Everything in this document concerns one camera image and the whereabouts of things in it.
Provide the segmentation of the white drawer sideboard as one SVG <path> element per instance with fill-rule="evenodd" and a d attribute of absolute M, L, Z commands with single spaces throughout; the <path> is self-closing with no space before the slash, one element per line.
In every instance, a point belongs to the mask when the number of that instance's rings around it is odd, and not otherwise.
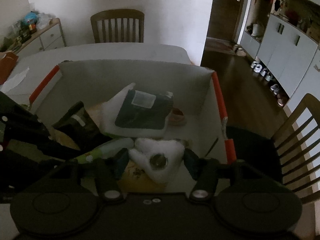
<path fill-rule="evenodd" d="M 42 51 L 66 47 L 65 36 L 59 18 L 50 20 L 45 28 L 31 35 L 31 38 L 22 44 L 21 48 L 14 51 L 19 58 L 27 57 Z"/>

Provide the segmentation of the white paper sheet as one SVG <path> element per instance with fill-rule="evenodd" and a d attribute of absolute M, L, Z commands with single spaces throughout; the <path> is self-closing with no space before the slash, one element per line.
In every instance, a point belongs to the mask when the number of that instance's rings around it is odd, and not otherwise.
<path fill-rule="evenodd" d="M 7 93 L 8 91 L 17 87 L 26 77 L 29 72 L 29 67 L 25 69 L 23 72 L 16 74 L 12 78 L 5 81 L 5 83 L 1 86 L 1 92 Z"/>

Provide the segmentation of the red cardboard shoe box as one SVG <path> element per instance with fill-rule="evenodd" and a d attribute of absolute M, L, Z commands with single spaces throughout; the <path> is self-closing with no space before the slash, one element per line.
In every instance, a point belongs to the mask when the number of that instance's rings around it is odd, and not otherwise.
<path fill-rule="evenodd" d="M 87 60 L 59 64 L 30 110 L 76 145 L 82 184 L 96 196 L 214 195 L 228 186 L 216 73 L 190 64 Z"/>

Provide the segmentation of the dark wooden door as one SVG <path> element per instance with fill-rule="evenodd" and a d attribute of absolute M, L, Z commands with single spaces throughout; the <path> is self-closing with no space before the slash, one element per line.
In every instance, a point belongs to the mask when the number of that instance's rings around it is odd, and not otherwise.
<path fill-rule="evenodd" d="M 242 0 L 213 0 L 207 37 L 231 41 L 242 10 Z"/>

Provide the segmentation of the light blue correction tape dispenser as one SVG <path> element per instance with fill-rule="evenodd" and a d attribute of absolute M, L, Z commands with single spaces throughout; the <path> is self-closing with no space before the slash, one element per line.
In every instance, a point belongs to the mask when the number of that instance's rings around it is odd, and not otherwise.
<path fill-rule="evenodd" d="M 183 126 L 187 122 L 183 112 L 178 108 L 173 108 L 169 117 L 168 124 L 171 126 Z"/>

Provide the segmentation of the row of shoes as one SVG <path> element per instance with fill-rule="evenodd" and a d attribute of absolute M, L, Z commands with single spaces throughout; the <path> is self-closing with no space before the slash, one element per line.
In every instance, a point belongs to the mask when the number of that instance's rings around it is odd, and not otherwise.
<path fill-rule="evenodd" d="M 289 100 L 289 97 L 278 80 L 274 77 L 271 71 L 261 62 L 253 61 L 250 65 L 253 76 L 273 94 L 280 107 L 284 107 Z"/>

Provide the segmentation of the dark red paper bag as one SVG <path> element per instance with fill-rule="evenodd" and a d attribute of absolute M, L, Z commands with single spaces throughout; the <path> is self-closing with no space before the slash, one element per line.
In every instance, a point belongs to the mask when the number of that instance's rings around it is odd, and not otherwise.
<path fill-rule="evenodd" d="M 3 85 L 16 66 L 18 56 L 13 52 L 5 53 L 0 60 L 0 85 Z"/>

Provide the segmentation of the white fluffy plush toy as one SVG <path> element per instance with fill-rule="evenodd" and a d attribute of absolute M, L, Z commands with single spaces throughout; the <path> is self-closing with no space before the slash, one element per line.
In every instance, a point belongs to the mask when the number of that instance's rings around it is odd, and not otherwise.
<path fill-rule="evenodd" d="M 179 170 L 184 150 L 184 140 L 137 138 L 129 157 L 151 180 L 164 184 L 173 180 Z"/>

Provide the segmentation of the tan sponge block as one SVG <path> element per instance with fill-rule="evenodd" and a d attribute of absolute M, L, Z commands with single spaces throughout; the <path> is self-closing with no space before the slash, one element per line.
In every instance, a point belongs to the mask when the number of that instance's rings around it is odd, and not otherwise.
<path fill-rule="evenodd" d="M 83 155 L 98 146 L 114 139 L 130 138 L 104 134 L 99 129 L 101 104 L 86 108 L 79 101 L 65 113 L 59 121 L 52 125 L 59 142 L 72 150 L 71 159 Z M 79 164 L 87 177 L 94 178 L 93 162 Z M 129 157 L 129 163 L 118 185 L 121 191 L 152 191 L 156 184 L 146 172 L 135 164 Z"/>

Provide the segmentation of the white kettle on shelf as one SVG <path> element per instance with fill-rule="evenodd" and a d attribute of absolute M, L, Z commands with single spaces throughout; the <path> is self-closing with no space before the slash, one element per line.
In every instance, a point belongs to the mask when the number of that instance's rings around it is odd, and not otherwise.
<path fill-rule="evenodd" d="M 264 33 L 264 27 L 259 24 L 252 25 L 252 36 L 253 37 L 261 37 Z"/>

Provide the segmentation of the white wall cabinet unit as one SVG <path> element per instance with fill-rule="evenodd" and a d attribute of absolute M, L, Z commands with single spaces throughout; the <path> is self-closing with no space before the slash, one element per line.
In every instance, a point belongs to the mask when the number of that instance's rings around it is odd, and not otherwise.
<path fill-rule="evenodd" d="M 264 27 L 263 36 L 252 36 L 253 24 Z M 290 99 L 319 51 L 319 0 L 251 0 L 240 46 Z"/>

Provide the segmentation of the white green tube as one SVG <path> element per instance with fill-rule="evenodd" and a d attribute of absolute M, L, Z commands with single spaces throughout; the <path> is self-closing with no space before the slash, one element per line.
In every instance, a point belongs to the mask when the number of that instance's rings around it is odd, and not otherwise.
<path fill-rule="evenodd" d="M 123 148 L 133 148 L 134 140 L 131 138 L 119 138 L 104 143 L 97 148 L 74 158 L 79 164 L 91 163 L 95 159 L 107 159 L 114 157 Z"/>

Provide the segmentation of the wooden chair beside box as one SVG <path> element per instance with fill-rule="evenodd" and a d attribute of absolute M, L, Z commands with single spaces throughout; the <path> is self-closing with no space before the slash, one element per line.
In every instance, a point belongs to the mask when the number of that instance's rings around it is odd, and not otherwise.
<path fill-rule="evenodd" d="M 308 168 L 319 158 L 307 155 L 319 146 L 319 100 L 304 95 L 295 110 L 270 139 L 244 128 L 228 125 L 226 135 L 234 141 L 236 160 L 246 175 L 262 182 L 277 182 L 297 194 L 303 204 L 319 201 L 311 175 L 319 166 Z"/>

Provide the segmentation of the dark green tissue pack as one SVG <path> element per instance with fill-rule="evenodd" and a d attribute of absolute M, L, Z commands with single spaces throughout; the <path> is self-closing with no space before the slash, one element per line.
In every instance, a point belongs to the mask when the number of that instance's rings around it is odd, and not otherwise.
<path fill-rule="evenodd" d="M 131 138 L 161 138 L 173 109 L 173 93 L 150 94 L 131 83 L 101 104 L 99 129 L 104 134 Z"/>

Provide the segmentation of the clutter on sideboard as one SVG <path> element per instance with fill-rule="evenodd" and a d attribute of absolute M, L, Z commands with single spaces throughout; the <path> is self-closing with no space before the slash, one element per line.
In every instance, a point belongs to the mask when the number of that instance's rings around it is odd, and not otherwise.
<path fill-rule="evenodd" d="M 47 27 L 54 17 L 38 11 L 30 11 L 9 27 L 9 33 L 1 37 L 1 52 L 17 51 L 38 30 Z"/>

